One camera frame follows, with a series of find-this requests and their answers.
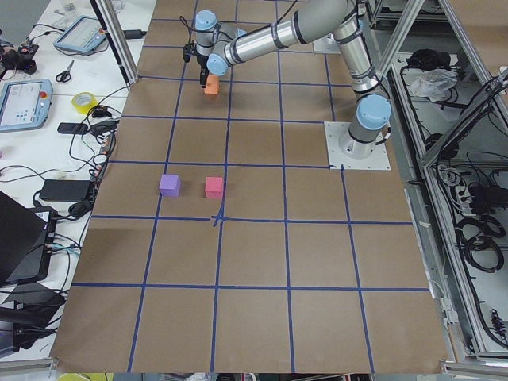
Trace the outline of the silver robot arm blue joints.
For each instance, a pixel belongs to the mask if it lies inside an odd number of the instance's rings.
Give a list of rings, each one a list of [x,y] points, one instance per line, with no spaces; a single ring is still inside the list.
[[[200,10],[190,44],[207,56],[209,74],[225,77],[223,95],[182,87],[180,125],[241,131],[280,126],[297,148],[323,143],[321,124],[349,121],[349,134],[371,143],[388,123],[391,104],[368,56],[350,1],[312,1],[283,21],[252,31]]]

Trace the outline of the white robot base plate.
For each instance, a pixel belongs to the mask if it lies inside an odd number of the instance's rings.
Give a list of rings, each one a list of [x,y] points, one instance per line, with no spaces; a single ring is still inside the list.
[[[386,144],[378,144],[382,134],[374,142],[360,143],[350,136],[349,126],[349,122],[324,122],[329,167],[346,171],[389,171]]]

